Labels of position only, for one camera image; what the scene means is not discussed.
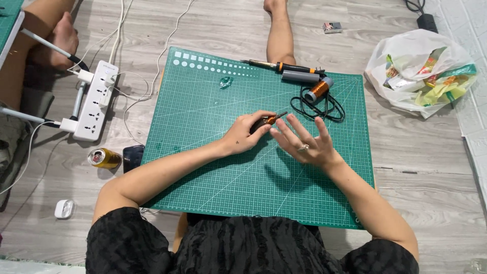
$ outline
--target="gray laminate floor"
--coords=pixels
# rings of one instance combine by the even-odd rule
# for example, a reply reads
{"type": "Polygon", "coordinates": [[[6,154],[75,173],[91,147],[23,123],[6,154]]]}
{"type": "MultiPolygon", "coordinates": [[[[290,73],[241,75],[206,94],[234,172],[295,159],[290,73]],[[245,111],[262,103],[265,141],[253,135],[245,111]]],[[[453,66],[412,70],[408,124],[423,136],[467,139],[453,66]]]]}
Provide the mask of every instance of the gray laminate floor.
{"type": "MultiPolygon", "coordinates": [[[[78,56],[116,28],[119,5],[115,0],[80,4],[75,20],[80,37],[78,56]]],[[[288,5],[298,64],[332,72],[362,74],[381,39],[416,28],[417,15],[402,0],[290,0],[288,5]],[[325,21],[341,22],[343,33],[323,34],[325,21]]],[[[134,0],[116,57],[121,71],[152,80],[157,71],[155,60],[186,6],[186,0],[134,0]]],[[[169,44],[232,59],[265,59],[269,27],[261,0],[195,0],[169,44]]],[[[94,59],[96,66],[99,60],[107,60],[111,45],[112,41],[109,47],[95,46],[87,63],[94,59]]],[[[48,118],[60,120],[71,114],[76,83],[74,76],[68,76],[52,87],[47,85],[56,96],[48,118]]],[[[132,94],[145,89],[141,79],[128,74],[119,86],[132,94]]],[[[416,232],[422,273],[461,273],[471,258],[487,256],[487,230],[455,111],[445,107],[424,120],[391,107],[372,86],[365,87],[379,192],[416,232]]],[[[122,120],[129,103],[124,97],[115,98],[103,138],[95,144],[41,128],[29,167],[0,214],[1,254],[83,263],[97,193],[105,182],[121,174],[121,169],[114,175],[90,166],[86,155],[95,147],[121,152],[135,144],[122,120]],[[56,202],[65,198],[75,201],[74,215],[56,220],[56,202]]],[[[140,140],[149,132],[154,104],[152,99],[128,111],[127,124],[140,140]]],[[[164,212],[146,217],[171,240],[178,216],[164,212]]],[[[365,231],[323,228],[322,235],[327,249],[338,257],[370,240],[365,231]]]]}

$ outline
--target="gold can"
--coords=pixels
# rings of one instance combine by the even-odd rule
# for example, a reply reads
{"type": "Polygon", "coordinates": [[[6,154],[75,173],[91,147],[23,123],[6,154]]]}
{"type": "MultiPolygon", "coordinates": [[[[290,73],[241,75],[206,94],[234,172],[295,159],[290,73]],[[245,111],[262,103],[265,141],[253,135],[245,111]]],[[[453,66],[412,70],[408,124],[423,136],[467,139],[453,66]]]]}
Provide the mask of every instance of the gold can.
{"type": "Polygon", "coordinates": [[[113,169],[120,165],[122,156],[106,148],[97,148],[88,154],[88,162],[94,167],[113,169]]]}

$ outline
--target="black lace dress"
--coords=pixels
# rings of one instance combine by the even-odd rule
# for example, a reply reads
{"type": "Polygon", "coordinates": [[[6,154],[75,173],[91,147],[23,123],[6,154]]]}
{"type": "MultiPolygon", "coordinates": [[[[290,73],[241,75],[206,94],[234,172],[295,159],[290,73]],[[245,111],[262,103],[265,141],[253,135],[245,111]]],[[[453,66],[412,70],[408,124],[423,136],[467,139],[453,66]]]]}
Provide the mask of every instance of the black lace dress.
{"type": "Polygon", "coordinates": [[[188,216],[176,254],[137,208],[102,216],[88,233],[88,274],[416,274],[418,263],[400,245],[372,240],[338,260],[319,232],[283,217],[188,216]]]}

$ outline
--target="black phone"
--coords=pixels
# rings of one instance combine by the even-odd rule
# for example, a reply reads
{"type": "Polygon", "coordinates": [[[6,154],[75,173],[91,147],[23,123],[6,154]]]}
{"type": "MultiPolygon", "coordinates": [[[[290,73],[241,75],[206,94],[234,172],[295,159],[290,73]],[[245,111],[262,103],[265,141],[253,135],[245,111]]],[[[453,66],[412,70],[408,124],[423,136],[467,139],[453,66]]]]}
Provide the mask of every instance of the black phone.
{"type": "Polygon", "coordinates": [[[123,173],[140,166],[145,148],[144,145],[136,145],[123,149],[123,173]]]}

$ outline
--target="power adapter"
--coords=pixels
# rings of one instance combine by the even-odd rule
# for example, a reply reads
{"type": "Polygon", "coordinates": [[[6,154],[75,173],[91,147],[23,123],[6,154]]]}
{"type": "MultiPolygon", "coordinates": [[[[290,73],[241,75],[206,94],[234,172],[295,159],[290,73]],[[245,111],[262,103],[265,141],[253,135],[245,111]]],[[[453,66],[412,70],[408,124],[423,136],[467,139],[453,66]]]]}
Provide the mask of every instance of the power adapter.
{"type": "Polygon", "coordinates": [[[422,14],[416,22],[418,23],[418,28],[438,33],[433,15],[427,13],[422,14]]]}

